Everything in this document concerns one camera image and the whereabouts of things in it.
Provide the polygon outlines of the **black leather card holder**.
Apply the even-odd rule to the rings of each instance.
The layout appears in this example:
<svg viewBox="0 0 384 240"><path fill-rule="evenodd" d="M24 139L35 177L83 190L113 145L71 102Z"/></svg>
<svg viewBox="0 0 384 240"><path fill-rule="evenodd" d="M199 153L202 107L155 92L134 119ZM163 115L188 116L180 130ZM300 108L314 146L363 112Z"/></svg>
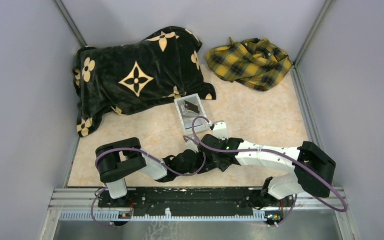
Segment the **black leather card holder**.
<svg viewBox="0 0 384 240"><path fill-rule="evenodd" d="M217 156L214 159L214 162L216 163L217 168L222 172L225 172L232 165L241 165L234 156Z"/></svg>

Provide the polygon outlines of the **white plastic card tray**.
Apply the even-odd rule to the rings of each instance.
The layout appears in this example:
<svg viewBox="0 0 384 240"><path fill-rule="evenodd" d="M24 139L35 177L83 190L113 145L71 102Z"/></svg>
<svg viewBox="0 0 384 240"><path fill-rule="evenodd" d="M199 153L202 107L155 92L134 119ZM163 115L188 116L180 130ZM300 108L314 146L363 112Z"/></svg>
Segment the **white plastic card tray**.
<svg viewBox="0 0 384 240"><path fill-rule="evenodd" d="M184 135L192 135L193 120L197 117L207 118L200 96L196 93L174 100Z"/></svg>

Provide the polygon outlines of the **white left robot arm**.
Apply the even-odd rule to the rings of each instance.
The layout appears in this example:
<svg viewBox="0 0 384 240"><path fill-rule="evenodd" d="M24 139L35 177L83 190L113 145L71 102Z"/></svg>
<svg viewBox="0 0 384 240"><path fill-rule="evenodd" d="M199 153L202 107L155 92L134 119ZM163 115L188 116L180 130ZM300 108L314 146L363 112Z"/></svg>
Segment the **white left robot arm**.
<svg viewBox="0 0 384 240"><path fill-rule="evenodd" d="M95 167L100 181L109 192L110 200L118 207L129 203L130 193L125 178L140 172L159 183L178 177L192 177L207 170L210 157L197 147L163 159L146 152L138 138L102 145L95 150Z"/></svg>

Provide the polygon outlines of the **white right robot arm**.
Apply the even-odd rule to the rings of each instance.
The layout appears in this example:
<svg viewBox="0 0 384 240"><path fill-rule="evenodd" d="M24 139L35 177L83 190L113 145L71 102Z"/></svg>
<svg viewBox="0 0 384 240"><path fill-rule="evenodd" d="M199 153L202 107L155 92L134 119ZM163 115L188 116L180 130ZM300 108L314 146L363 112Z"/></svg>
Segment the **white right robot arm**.
<svg viewBox="0 0 384 240"><path fill-rule="evenodd" d="M267 206L304 192L318 198L331 194L337 164L313 142L304 141L298 147L273 147L242 138L220 140L207 134L199 147L223 165L262 166L284 172L283 176L266 180L261 199Z"/></svg>

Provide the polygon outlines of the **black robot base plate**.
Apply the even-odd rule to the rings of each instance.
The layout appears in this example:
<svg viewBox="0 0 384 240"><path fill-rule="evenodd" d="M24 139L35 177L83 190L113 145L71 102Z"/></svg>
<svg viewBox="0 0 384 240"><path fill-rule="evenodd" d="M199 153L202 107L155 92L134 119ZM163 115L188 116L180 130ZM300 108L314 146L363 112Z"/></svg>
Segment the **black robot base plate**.
<svg viewBox="0 0 384 240"><path fill-rule="evenodd" d="M260 187L136 187L126 197L98 198L100 208L127 208L135 217L251 217L263 209L291 207L293 197L277 200Z"/></svg>

